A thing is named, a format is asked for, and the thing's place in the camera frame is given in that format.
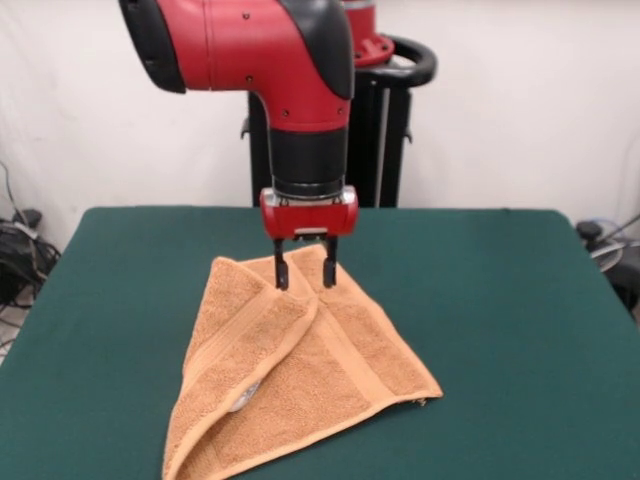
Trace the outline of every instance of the folded towel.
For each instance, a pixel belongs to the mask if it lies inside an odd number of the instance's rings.
[[[171,414],[165,479],[221,479],[300,450],[392,404],[442,396],[384,311],[324,249],[213,262]]]

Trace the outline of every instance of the green table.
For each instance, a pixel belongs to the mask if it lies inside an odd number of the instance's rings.
[[[0,477],[159,478],[210,261],[270,253],[252,209],[89,211],[0,367]],[[640,338],[562,216],[363,211],[339,258],[445,397],[246,478],[640,478]]]

